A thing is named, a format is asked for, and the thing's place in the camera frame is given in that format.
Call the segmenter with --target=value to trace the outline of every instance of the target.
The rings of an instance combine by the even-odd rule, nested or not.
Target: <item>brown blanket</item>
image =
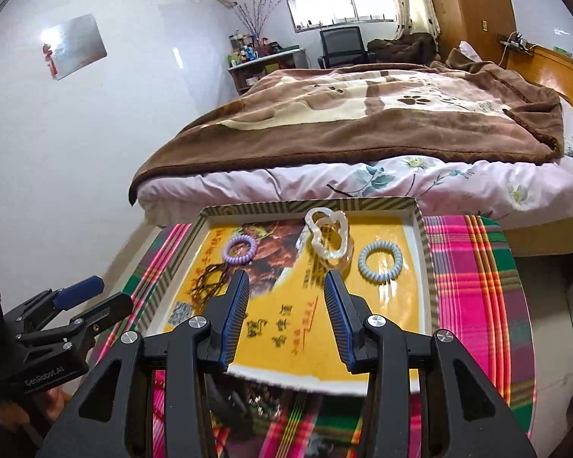
[[[399,155],[545,163],[563,155],[558,94],[491,62],[281,70],[185,127],[136,173],[154,177]]]

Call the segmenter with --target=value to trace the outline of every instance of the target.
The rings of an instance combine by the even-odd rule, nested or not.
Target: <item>tray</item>
[[[304,202],[254,203],[206,208],[188,232],[183,259],[147,330],[173,329],[194,311],[188,292],[209,263],[221,261],[224,243],[235,234],[254,235],[259,250],[251,265],[251,300],[235,362],[235,376],[272,385],[330,394],[367,394],[367,376],[352,376],[340,362],[329,323],[322,278],[307,239],[303,218],[325,206],[346,212],[354,243],[353,264],[343,274],[350,292],[364,296],[375,313],[403,329],[430,334],[437,326],[434,275],[422,215],[411,198],[352,198]],[[356,259],[375,239],[396,242],[404,270],[389,286],[373,286],[359,274]],[[368,264],[392,265],[382,253]],[[411,390],[419,391],[416,371]]]

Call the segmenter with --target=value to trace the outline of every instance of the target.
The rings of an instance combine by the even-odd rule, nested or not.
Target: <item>black mesh chair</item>
[[[321,31],[322,53],[318,59],[321,69],[333,69],[360,63],[370,63],[358,26],[339,27]]]

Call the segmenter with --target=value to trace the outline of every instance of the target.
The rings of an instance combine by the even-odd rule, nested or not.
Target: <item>purple spiral hair tie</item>
[[[238,243],[248,243],[249,247],[250,247],[248,250],[248,253],[246,253],[246,255],[242,255],[242,256],[231,256],[229,254],[229,252],[234,247],[234,245],[236,245]],[[257,241],[253,237],[249,236],[248,234],[241,234],[241,235],[237,235],[236,237],[231,238],[227,242],[227,244],[223,248],[223,251],[221,252],[221,255],[223,257],[223,261],[227,265],[236,265],[237,266],[237,265],[244,265],[245,263],[248,263],[249,261],[251,261],[252,258],[255,256],[256,252],[257,252]]]

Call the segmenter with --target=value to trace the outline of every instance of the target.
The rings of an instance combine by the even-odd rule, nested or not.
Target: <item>silver screw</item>
[[[454,339],[454,334],[446,329],[441,329],[437,331],[437,339],[441,342],[452,342]]]
[[[372,327],[382,327],[386,325],[386,319],[382,315],[370,315],[367,318],[367,323]]]
[[[138,333],[133,330],[128,330],[121,335],[121,342],[125,344],[132,344],[136,339],[138,339]]]
[[[199,315],[189,319],[189,325],[193,327],[193,329],[201,329],[206,324],[208,324],[208,321]]]

